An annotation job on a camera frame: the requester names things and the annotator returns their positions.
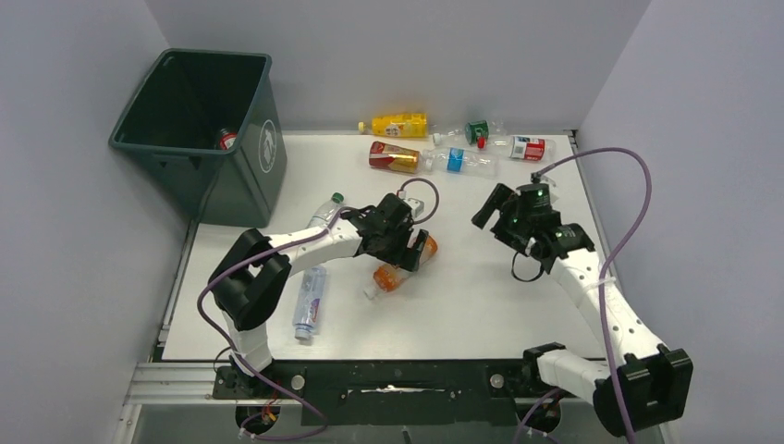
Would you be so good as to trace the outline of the clear bottle blue label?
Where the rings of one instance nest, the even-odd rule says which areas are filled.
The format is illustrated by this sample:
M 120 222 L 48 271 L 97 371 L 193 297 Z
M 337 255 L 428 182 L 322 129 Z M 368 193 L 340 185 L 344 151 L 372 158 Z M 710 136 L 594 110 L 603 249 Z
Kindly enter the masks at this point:
M 492 179 L 498 171 L 498 159 L 463 148 L 437 148 L 422 152 L 424 167 L 428 171 L 468 175 Z

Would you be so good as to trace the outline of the clear bottle red white label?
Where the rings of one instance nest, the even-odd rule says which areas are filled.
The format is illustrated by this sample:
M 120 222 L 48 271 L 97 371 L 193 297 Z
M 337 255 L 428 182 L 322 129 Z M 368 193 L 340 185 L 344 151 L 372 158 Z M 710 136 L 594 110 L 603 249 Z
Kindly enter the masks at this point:
M 220 151 L 227 151 L 232 148 L 237 138 L 234 129 L 222 128 L 217 133 L 216 148 Z

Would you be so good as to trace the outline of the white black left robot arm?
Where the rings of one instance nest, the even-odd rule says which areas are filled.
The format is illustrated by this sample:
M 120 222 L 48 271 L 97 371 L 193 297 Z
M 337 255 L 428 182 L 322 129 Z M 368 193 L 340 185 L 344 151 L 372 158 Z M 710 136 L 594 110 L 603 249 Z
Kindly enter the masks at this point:
M 273 361 L 266 323 L 288 279 L 336 259 L 369 255 L 409 272 L 418 270 L 428 238 L 415 223 L 424 202 L 389 193 L 376 205 L 339 207 L 311 228 L 264 235 L 251 228 L 221 260 L 201 297 L 211 294 L 227 326 L 217 332 L 240 372 L 251 376 Z

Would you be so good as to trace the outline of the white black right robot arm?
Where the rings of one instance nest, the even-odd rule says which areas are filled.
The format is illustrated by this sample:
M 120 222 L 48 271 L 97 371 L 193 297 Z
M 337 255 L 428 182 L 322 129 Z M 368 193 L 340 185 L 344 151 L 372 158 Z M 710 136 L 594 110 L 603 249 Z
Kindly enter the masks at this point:
M 536 261 L 569 296 L 595 337 L 606 361 L 600 364 L 551 342 L 524 351 L 521 385 L 534 395 L 562 389 L 593 406 L 605 428 L 622 437 L 680 419 L 685 411 L 693 363 L 653 333 L 601 274 L 593 241 L 575 223 L 565 224 L 551 204 L 545 183 L 512 189 L 498 183 L 472 217 L 483 228 L 492 215 L 494 237 Z

